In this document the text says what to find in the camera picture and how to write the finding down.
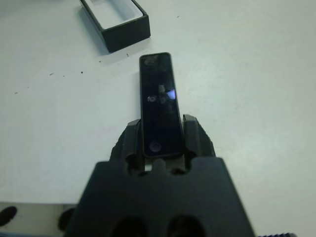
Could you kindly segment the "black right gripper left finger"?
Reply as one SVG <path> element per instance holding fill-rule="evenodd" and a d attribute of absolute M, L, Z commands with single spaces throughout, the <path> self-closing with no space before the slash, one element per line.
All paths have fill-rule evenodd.
<path fill-rule="evenodd" d="M 145 170 L 140 119 L 127 124 L 112 148 L 110 162 L 112 161 L 125 162 L 128 173 L 140 173 Z"/>

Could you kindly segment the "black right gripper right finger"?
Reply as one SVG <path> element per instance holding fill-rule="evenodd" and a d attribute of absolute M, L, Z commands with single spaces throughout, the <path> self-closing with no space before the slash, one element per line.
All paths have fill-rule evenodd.
<path fill-rule="evenodd" d="M 196 117 L 183 115 L 185 137 L 185 161 L 191 161 L 196 157 L 215 157 L 215 149 L 210 137 Z"/>

